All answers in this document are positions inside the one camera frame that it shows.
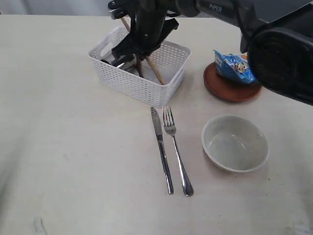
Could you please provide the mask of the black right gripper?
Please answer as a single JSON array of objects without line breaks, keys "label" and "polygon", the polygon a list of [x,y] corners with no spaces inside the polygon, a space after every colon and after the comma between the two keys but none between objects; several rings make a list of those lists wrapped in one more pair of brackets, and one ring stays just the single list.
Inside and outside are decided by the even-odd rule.
[{"label": "black right gripper", "polygon": [[165,38],[177,29],[175,19],[166,20],[168,11],[178,15],[174,0],[133,0],[129,34],[112,49],[117,59],[124,55],[136,54],[143,59],[157,50]]}]

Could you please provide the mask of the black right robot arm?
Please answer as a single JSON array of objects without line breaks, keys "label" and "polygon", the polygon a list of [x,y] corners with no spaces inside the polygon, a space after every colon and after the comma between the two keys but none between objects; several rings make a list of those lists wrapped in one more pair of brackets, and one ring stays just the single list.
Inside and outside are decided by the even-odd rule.
[{"label": "black right robot arm", "polygon": [[129,34],[115,58],[144,58],[178,27],[176,16],[206,13],[236,26],[256,79],[285,97],[313,103],[313,3],[310,0],[112,0],[113,19],[129,16]]}]

